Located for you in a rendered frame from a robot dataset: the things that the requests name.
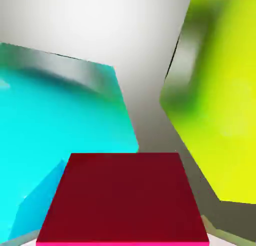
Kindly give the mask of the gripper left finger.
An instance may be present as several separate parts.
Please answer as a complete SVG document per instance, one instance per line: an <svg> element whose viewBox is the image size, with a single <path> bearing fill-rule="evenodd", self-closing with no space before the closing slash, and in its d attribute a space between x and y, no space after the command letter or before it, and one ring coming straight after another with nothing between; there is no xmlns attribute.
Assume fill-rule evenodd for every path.
<svg viewBox="0 0 256 246"><path fill-rule="evenodd" d="M7 242L7 246L21 246L25 243L28 243L38 237L40 230L34 230L32 232L26 233L24 235L18 236L14 239L11 239Z"/></svg>

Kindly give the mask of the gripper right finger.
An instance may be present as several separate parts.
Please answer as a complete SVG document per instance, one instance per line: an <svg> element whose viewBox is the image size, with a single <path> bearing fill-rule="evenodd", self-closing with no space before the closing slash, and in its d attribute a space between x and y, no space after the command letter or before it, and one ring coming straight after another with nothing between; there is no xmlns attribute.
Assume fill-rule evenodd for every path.
<svg viewBox="0 0 256 246"><path fill-rule="evenodd" d="M256 246L256 242L250 241L248 239L245 239L237 235L231 234L229 232L215 228L205 215L201 215L201 219L204 224L206 232L212 236L215 236L219 239L222 239L226 242L229 242L237 246Z"/></svg>

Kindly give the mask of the small red cube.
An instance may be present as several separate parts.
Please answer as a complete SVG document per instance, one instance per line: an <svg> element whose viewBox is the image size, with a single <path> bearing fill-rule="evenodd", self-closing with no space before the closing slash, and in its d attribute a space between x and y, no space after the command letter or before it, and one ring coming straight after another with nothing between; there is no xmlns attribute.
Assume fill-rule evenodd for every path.
<svg viewBox="0 0 256 246"><path fill-rule="evenodd" d="M73 153L36 246L210 246L178 153Z"/></svg>

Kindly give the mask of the large cyan box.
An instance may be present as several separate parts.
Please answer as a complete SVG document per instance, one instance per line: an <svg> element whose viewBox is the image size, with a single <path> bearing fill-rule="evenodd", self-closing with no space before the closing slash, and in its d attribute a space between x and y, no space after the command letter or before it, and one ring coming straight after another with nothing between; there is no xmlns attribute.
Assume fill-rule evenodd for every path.
<svg viewBox="0 0 256 246"><path fill-rule="evenodd" d="M136 153L112 66L0 42L0 246L40 230L72 153Z"/></svg>

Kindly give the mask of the large yellow-green box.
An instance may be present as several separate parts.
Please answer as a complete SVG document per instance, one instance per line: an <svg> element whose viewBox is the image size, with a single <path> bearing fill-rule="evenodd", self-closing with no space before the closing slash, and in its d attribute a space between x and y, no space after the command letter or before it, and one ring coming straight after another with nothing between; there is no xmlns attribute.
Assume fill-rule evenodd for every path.
<svg viewBox="0 0 256 246"><path fill-rule="evenodd" d="M256 0L190 0L159 102L217 197L256 204Z"/></svg>

